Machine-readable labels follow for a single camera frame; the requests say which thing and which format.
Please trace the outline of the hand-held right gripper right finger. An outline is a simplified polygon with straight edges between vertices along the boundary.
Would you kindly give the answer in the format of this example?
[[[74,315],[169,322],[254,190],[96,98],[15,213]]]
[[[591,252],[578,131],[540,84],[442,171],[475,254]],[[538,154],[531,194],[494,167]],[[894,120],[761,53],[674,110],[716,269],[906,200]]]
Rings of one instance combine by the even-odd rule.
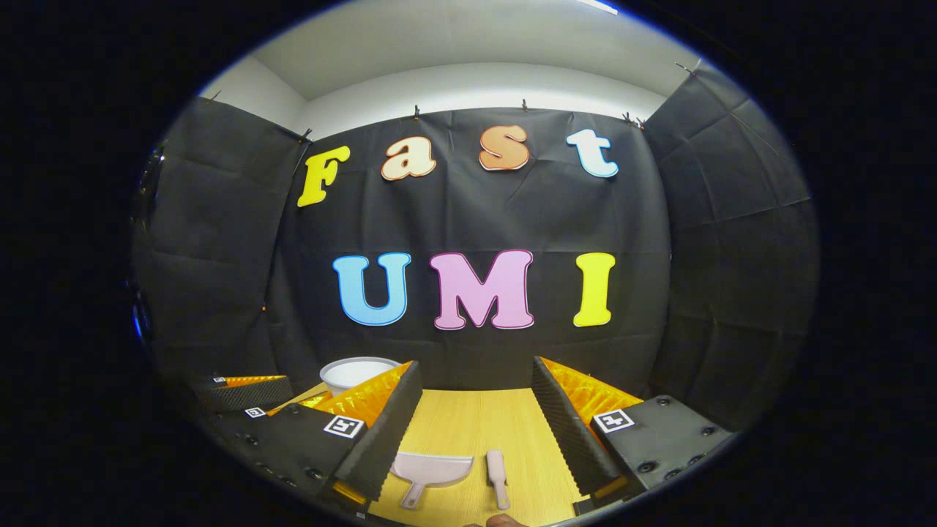
[[[642,400],[545,357],[530,387],[583,495],[577,516],[652,493],[735,441],[673,396]]]

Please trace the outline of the white ribbed garbage bin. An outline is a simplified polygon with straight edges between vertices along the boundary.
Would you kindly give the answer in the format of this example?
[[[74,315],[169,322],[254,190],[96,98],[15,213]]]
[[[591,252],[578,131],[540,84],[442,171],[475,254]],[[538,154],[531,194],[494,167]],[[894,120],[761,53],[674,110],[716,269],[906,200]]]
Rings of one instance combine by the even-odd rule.
[[[322,367],[319,370],[319,379],[326,384],[332,396],[337,397],[351,390],[351,388],[361,386],[365,381],[388,373],[392,368],[398,366],[400,366],[400,363],[388,358],[377,356],[349,357]]]

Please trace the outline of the small mauve broom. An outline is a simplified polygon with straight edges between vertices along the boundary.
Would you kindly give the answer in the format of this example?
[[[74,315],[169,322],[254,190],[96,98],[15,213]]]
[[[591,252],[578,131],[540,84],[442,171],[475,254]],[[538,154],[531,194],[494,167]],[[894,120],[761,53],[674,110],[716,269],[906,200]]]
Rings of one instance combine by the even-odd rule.
[[[488,467],[488,480],[492,484],[496,494],[496,506],[498,510],[506,511],[511,507],[507,494],[507,471],[504,460],[504,454],[499,449],[490,449],[485,455],[486,467]]]

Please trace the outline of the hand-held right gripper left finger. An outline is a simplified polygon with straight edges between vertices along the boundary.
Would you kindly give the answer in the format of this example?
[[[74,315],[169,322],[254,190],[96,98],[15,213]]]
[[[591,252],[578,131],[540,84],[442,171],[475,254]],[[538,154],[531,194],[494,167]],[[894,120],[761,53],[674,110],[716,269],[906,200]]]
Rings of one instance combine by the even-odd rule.
[[[300,401],[332,416],[316,439],[236,437],[236,450],[249,467],[302,500],[364,509],[381,496],[421,396],[421,367],[409,361],[337,397]]]

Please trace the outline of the wooden desktop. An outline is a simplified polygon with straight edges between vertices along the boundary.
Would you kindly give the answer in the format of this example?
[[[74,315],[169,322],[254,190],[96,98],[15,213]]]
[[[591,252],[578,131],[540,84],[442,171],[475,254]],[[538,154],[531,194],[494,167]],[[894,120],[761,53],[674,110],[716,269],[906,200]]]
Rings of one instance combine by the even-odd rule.
[[[474,458],[471,473],[447,487],[429,487],[415,510],[400,502],[408,481],[386,477],[368,514],[417,527],[482,525],[498,514],[485,454],[501,450],[508,509],[519,523],[540,527],[575,516],[583,499],[548,421],[529,388],[494,391],[426,389],[399,446],[403,452]]]

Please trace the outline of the mauve plastic dustpan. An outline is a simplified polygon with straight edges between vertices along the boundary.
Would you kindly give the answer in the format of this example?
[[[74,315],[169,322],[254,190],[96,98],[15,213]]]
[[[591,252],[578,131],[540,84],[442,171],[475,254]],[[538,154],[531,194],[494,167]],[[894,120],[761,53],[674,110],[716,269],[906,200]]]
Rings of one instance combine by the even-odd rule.
[[[398,452],[391,473],[408,481],[409,488],[400,506],[415,510],[426,487],[448,487],[465,479],[473,467],[472,456],[430,456]]]

